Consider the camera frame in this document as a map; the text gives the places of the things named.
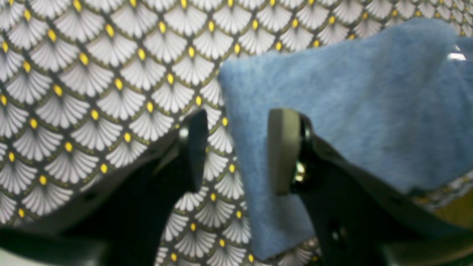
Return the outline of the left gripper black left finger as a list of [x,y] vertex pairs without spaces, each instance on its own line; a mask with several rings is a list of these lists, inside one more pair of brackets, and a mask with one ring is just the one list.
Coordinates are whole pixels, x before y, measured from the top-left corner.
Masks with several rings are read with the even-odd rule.
[[2,266],[153,266],[176,203],[203,185],[203,109],[163,143],[40,219],[1,227]]

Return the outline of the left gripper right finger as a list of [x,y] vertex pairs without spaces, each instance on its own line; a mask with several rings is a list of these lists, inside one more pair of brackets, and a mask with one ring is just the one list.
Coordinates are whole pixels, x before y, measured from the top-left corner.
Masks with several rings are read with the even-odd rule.
[[472,265],[471,230],[348,162],[299,111],[269,111],[268,168],[275,194],[301,199],[325,266]]

